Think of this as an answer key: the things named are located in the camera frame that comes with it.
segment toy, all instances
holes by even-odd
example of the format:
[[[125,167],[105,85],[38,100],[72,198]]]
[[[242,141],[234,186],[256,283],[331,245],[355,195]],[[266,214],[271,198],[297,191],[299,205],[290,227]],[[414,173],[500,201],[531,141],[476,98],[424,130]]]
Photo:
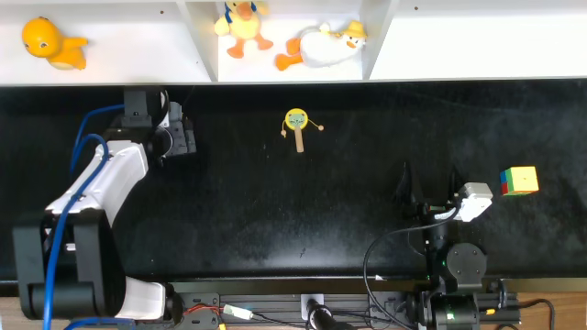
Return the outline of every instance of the toy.
[[[235,59],[242,59],[245,56],[243,52],[245,42],[250,39],[257,41],[260,50],[273,47],[273,42],[260,34],[260,20],[257,12],[262,15],[269,14],[269,8],[264,3],[225,2],[224,7],[225,14],[217,20],[214,31],[220,37],[230,33],[237,40],[237,45],[227,50],[228,55]]]
[[[22,40],[28,53],[47,59],[56,69],[85,69],[82,46],[87,45],[88,40],[64,37],[45,17],[28,21],[22,30]]]
[[[297,152],[304,152],[304,140],[302,139],[302,129],[304,129],[308,122],[312,123],[315,127],[318,128],[319,131],[323,131],[324,127],[322,125],[316,125],[310,118],[308,118],[308,114],[302,109],[292,109],[285,114],[285,119],[282,122],[282,135],[283,138],[286,137],[287,133],[285,132],[285,127],[288,126],[295,134],[295,147]]]
[[[513,167],[500,174],[504,196],[525,195],[538,191],[538,178],[534,166]]]
[[[341,63],[355,56],[365,45],[367,35],[361,22],[352,21],[342,33],[330,31],[324,23],[319,28],[309,27],[302,31],[300,38],[287,41],[287,53],[275,58],[275,65],[285,71],[293,64],[305,63],[311,68],[321,68]]]

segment yellow cube face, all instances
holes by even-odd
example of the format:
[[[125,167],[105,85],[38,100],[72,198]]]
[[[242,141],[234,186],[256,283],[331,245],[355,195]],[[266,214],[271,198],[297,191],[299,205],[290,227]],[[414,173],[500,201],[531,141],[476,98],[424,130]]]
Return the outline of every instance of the yellow cube face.
[[[515,192],[538,191],[538,177],[534,166],[513,167],[511,171]]]

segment orange beak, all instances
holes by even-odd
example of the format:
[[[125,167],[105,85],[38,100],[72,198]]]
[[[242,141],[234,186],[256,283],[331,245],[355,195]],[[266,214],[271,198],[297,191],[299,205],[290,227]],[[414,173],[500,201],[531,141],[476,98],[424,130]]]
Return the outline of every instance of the orange beak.
[[[250,3],[244,2],[237,5],[237,14],[244,20],[250,20],[253,17],[253,9],[250,7]]]

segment yellow duck toy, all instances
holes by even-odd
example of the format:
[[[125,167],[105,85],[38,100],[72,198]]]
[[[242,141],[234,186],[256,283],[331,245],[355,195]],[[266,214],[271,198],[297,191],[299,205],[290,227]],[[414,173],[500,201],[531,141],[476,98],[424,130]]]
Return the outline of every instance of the yellow duck toy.
[[[57,69],[85,69],[82,46],[87,45],[88,40],[64,37],[45,17],[29,21],[22,30],[22,40],[32,56],[47,59]]]
[[[273,43],[260,34],[260,19],[257,12],[262,15],[269,14],[269,8],[264,3],[253,3],[251,1],[225,2],[225,14],[217,20],[214,31],[222,37],[230,33],[236,40],[237,45],[228,49],[228,55],[235,59],[242,59],[245,42],[255,39],[260,50],[268,50]]]

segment colorful cube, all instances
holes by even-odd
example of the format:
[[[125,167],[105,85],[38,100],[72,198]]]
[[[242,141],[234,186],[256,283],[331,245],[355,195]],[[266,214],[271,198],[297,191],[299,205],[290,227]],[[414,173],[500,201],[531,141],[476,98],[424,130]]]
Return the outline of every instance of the colorful cube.
[[[525,195],[538,191],[538,177],[534,166],[513,167],[500,174],[504,196]]]

